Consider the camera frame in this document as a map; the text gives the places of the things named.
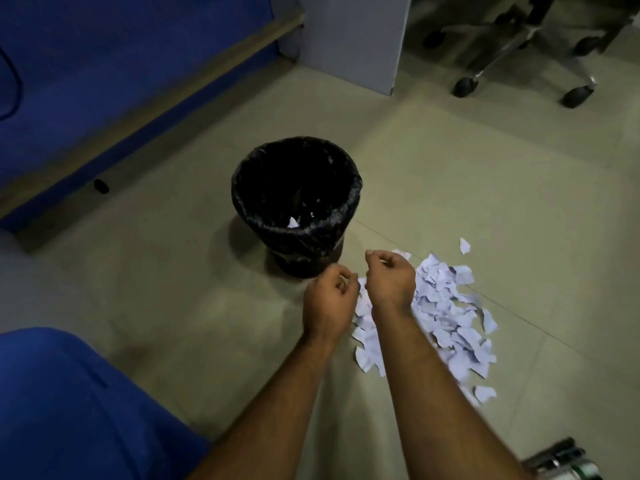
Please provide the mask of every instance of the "wooden trim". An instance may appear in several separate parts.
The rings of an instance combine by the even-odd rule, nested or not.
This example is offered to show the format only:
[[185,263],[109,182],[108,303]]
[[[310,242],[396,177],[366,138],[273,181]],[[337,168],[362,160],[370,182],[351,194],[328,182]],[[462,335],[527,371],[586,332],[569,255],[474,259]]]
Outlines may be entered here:
[[19,177],[0,191],[0,218],[9,215],[14,209],[68,177],[119,141],[129,137],[176,104],[240,65],[268,44],[299,27],[304,17],[304,12],[297,9],[288,16],[270,22],[260,31],[213,57],[197,74],[189,77],[178,87],[132,110],[108,128],[99,130],[98,133],[71,149],[61,161],[43,170]]

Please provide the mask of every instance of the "black trash bin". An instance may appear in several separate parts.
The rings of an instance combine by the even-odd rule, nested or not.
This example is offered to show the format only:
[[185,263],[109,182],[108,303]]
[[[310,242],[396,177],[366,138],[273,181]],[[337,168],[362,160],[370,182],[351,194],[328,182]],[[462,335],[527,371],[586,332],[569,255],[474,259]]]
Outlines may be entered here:
[[231,179],[238,215],[284,272],[297,278],[316,276],[338,261],[361,189],[351,157],[330,141],[308,136],[259,146]]

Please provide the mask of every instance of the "blue clothing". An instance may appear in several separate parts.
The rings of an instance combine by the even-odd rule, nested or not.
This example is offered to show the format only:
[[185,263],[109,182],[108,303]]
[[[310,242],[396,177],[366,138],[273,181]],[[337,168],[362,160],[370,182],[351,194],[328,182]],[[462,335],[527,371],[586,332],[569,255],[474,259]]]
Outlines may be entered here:
[[182,480],[207,450],[75,336],[0,335],[0,479]]

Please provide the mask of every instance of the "person's left hand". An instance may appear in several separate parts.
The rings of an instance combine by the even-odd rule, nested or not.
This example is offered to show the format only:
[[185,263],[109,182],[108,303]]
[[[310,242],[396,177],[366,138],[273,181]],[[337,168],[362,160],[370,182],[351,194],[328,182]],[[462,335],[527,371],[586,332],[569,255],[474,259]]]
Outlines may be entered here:
[[336,346],[349,328],[359,290],[358,274],[340,264],[332,264],[310,282],[302,312],[307,338]]

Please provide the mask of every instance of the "office chair base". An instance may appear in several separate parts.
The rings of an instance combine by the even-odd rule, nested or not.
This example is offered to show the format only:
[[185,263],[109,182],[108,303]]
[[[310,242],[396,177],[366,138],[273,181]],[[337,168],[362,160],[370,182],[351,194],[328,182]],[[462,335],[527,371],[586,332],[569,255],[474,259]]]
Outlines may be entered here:
[[433,49],[441,46],[448,32],[467,33],[470,31],[489,32],[504,40],[495,47],[487,48],[475,61],[469,77],[460,79],[452,90],[455,97],[464,98],[476,90],[478,80],[484,72],[503,57],[518,49],[530,45],[551,55],[567,70],[586,82],[585,86],[574,88],[567,92],[561,103],[568,108],[580,106],[596,88],[596,79],[587,71],[578,59],[579,55],[586,55],[596,49],[599,37],[587,37],[576,46],[572,46],[560,33],[560,26],[544,22],[542,25],[532,25],[527,21],[527,15],[517,6],[498,15],[493,23],[455,24],[445,25],[440,30],[431,32],[425,37],[423,46]]

